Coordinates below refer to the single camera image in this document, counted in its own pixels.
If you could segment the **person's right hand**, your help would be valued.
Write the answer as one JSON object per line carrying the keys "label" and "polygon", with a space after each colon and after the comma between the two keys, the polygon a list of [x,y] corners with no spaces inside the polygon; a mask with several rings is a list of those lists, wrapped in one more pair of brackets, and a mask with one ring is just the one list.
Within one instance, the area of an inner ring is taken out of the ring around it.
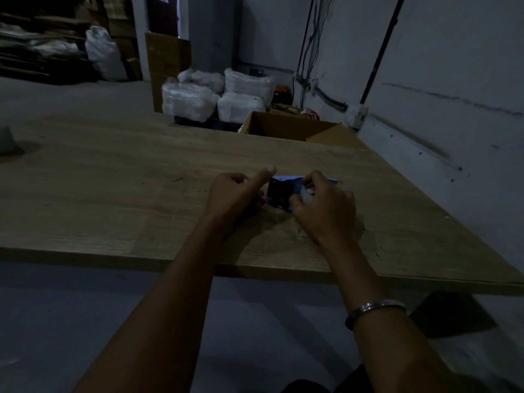
{"label": "person's right hand", "polygon": [[315,170],[303,178],[303,184],[314,183],[315,195],[310,206],[308,225],[300,225],[323,250],[335,250],[354,244],[356,219],[355,198]]}

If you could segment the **person's left hand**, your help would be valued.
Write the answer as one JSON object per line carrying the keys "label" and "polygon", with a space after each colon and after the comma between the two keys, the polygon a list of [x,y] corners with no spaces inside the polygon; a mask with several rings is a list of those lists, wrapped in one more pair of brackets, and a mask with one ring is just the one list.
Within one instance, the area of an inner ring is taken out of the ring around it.
{"label": "person's left hand", "polygon": [[266,204],[263,188],[276,171],[275,166],[270,166],[252,177],[242,172],[219,174],[210,187],[204,215],[213,219],[222,235],[227,236],[245,215]]}

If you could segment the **blue and black small package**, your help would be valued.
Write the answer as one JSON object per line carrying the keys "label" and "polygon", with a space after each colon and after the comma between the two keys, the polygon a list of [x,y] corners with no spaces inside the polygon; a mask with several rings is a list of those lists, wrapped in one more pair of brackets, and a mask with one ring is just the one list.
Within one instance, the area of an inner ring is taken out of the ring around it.
{"label": "blue and black small package", "polygon": [[266,203],[272,207],[285,211],[291,211],[289,199],[293,195],[299,195],[304,204],[310,203],[315,195],[313,182],[303,184],[302,176],[275,175],[268,183],[266,192]]}

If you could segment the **person's right forearm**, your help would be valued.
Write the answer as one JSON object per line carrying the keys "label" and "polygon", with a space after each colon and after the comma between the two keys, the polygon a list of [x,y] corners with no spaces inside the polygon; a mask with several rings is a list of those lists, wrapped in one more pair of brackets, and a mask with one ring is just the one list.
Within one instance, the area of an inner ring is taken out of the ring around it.
{"label": "person's right forearm", "polygon": [[353,244],[323,250],[374,393],[472,393],[453,373]]}

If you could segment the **person's left forearm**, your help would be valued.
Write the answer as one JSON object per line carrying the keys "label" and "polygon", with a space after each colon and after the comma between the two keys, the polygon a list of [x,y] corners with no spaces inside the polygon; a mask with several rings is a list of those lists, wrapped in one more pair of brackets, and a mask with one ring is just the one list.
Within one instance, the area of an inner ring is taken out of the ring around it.
{"label": "person's left forearm", "polygon": [[189,393],[214,268],[236,217],[204,214],[71,393]]}

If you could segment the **open cardboard box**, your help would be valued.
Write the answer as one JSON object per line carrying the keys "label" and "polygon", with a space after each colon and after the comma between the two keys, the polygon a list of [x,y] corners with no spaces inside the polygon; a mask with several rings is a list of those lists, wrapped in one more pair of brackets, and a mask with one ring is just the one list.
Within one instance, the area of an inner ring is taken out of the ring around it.
{"label": "open cardboard box", "polygon": [[343,124],[268,112],[251,112],[239,133],[369,150],[369,147]]}

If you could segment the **orange and black device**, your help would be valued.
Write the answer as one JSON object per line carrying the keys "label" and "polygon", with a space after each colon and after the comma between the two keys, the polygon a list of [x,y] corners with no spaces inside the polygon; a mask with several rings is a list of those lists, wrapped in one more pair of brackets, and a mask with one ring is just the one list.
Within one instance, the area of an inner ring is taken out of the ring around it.
{"label": "orange and black device", "polygon": [[272,104],[292,105],[292,90],[285,85],[277,85],[273,93]]}

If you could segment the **leaning brown cardboard sheet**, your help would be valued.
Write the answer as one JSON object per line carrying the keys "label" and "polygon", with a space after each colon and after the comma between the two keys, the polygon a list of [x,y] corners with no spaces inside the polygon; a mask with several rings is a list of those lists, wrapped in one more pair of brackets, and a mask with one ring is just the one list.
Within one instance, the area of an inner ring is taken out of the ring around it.
{"label": "leaning brown cardboard sheet", "polygon": [[162,113],[161,87],[168,78],[176,78],[192,63],[190,41],[165,34],[146,32],[148,68],[155,112]]}

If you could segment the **tall white plastic sack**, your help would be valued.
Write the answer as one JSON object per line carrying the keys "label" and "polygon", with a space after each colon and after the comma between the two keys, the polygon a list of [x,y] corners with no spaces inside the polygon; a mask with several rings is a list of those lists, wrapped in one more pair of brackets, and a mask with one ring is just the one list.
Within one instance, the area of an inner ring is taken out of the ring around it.
{"label": "tall white plastic sack", "polygon": [[128,79],[117,44],[108,31],[93,25],[86,31],[85,49],[100,77],[109,82],[123,82]]}

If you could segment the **grey round object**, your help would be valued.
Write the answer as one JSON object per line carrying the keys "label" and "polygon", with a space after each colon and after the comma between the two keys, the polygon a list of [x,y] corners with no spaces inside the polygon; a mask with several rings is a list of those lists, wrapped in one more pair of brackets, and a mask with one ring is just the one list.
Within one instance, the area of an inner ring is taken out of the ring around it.
{"label": "grey round object", "polygon": [[12,156],[20,151],[9,126],[0,126],[0,157]]}

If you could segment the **white wall socket box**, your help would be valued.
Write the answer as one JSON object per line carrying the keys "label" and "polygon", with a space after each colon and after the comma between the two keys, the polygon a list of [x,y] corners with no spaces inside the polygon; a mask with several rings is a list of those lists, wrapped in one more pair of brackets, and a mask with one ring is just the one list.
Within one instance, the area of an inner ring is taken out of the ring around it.
{"label": "white wall socket box", "polygon": [[363,104],[350,104],[343,116],[342,124],[355,132],[360,131],[369,108]]}

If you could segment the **black wall pipe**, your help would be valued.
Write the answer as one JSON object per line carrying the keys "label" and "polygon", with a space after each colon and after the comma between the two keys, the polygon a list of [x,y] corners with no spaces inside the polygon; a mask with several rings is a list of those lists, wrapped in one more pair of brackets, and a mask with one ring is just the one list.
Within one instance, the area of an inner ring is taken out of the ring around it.
{"label": "black wall pipe", "polygon": [[390,18],[390,21],[389,21],[389,24],[388,24],[385,36],[383,38],[382,45],[380,46],[379,52],[377,54],[377,58],[376,58],[375,63],[373,65],[373,68],[372,68],[372,71],[370,73],[369,79],[367,81],[366,87],[364,89],[363,95],[362,95],[362,97],[360,99],[360,103],[361,104],[365,104],[365,102],[366,102],[366,100],[367,100],[367,98],[369,96],[370,90],[371,90],[371,88],[372,88],[372,86],[374,84],[375,78],[377,76],[377,72],[378,72],[378,70],[380,68],[380,65],[382,63],[384,54],[385,54],[385,52],[387,50],[387,47],[388,47],[388,44],[390,42],[391,35],[392,35],[393,31],[394,31],[395,26],[398,23],[398,17],[399,17],[399,14],[400,14],[401,10],[402,10],[404,1],[405,0],[397,0],[397,3],[396,3],[395,8],[394,8],[394,12],[391,15],[391,18]]}

